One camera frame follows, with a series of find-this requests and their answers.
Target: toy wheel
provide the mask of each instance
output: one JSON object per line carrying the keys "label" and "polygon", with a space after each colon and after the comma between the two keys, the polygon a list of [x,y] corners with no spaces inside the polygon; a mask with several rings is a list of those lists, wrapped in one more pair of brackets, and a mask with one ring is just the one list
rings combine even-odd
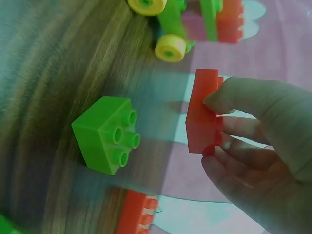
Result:
{"label": "toy wheel", "polygon": [[167,0],[128,0],[129,6],[144,16],[159,15],[166,6]]}
{"label": "toy wheel", "polygon": [[179,36],[167,34],[159,38],[155,54],[165,62],[180,62],[185,55],[186,41]]}

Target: green building block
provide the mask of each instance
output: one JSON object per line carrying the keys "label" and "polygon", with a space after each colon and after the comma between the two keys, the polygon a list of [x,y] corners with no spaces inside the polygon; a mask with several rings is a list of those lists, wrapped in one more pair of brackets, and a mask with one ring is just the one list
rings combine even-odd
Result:
{"label": "green building block", "polygon": [[0,215],[0,233],[1,234],[22,234],[5,217]]}
{"label": "green building block", "polygon": [[185,0],[167,0],[165,9],[157,17],[161,28],[166,34],[174,34],[187,41],[181,17],[181,11],[186,8],[185,4]]}
{"label": "green building block", "polygon": [[140,144],[135,133],[137,112],[130,99],[103,96],[79,116],[72,128],[87,166],[114,175]]}
{"label": "green building block", "polygon": [[208,41],[218,41],[216,16],[223,9],[223,0],[200,0]]}

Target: child's hand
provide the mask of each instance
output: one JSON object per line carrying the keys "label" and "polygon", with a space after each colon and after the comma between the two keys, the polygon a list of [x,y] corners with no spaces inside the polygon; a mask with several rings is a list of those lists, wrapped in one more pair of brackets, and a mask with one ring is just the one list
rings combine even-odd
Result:
{"label": "child's hand", "polygon": [[218,113],[237,109],[258,119],[224,117],[222,147],[202,159],[211,181],[271,234],[311,233],[312,94],[277,81],[230,78],[204,103]]}

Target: red building block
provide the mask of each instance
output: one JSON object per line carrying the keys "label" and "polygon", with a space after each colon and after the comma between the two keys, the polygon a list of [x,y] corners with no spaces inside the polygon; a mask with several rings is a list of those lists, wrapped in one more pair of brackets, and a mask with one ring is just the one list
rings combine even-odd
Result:
{"label": "red building block", "polygon": [[129,190],[116,234],[149,234],[157,206],[155,196]]}
{"label": "red building block", "polygon": [[223,77],[218,70],[197,70],[186,117],[186,132],[189,152],[212,155],[215,147],[222,144],[223,117],[209,110],[203,99],[219,89]]}
{"label": "red building block", "polygon": [[219,42],[238,43],[243,37],[239,29],[244,25],[243,12],[241,0],[223,0],[223,10],[217,14]]}

